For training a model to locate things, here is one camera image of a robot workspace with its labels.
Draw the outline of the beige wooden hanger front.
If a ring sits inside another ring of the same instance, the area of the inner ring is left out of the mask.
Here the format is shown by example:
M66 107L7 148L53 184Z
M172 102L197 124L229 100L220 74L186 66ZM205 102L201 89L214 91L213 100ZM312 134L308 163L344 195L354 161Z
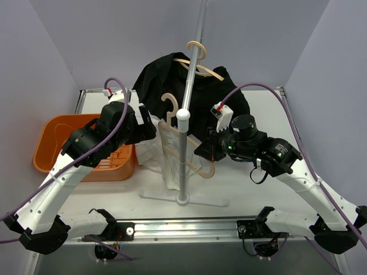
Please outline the beige wooden hanger front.
M161 97L163 102L167 100L172 104L173 109L166 112L166 121L158 123L158 130L161 136L162 150L164 157L167 156L167 165L171 171L174 167L179 172L179 130L172 126L172 119L179 110L178 102L171 93L164 93ZM187 137L187 153L186 153L186 172L187 176L192 173L199 175L204 179L210 179L214 176L215 165L212 162L203 160L193 154L193 150L198 147L198 143L190 137Z

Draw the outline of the white pleated skirt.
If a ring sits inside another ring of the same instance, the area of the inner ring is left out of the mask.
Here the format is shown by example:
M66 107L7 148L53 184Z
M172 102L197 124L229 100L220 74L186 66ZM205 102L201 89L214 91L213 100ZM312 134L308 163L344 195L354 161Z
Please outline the white pleated skirt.
M177 168L174 167L173 170L165 165L167 162L167 156L164 157L161 143L161 136L158 130L158 123L163 120L159 120L157 117L152 116L151 118L154 126L157 129L157 135L154 139L148 140L145 142L141 142L135 145L135 153L137 157L137 161L139 165L145 166L147 169L160 173L162 175L163 182L165 186L170 190L179 190L179 172L177 172ZM198 142L193 135L188 136Z

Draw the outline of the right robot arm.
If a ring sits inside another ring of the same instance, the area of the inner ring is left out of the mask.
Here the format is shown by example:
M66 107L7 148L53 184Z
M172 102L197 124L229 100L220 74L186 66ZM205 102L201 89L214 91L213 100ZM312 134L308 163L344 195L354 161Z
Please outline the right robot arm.
M321 180L315 181L300 152L282 138L269 137L256 127L252 115L240 115L231 121L229 130L207 129L195 155L218 162L226 156L237 162L251 162L293 189L314 210L314 214L297 214L266 206L246 233L270 238L277 233L313 238L334 254L356 246L358 237L352 227L366 224L366 206L356 206L343 199Z

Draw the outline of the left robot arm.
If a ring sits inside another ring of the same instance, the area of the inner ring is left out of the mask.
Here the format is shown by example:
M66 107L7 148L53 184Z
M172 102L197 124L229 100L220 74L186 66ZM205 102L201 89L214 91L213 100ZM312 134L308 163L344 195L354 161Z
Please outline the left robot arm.
M19 234L19 242L30 251L53 253L68 239L111 240L118 234L117 220L105 209L71 217L59 214L75 187L123 145L137 144L156 136L156 128L144 105L139 106L143 123L134 109L114 101L96 117L74 130L62 146L54 166L38 190L21 203L21 208L1 220Z

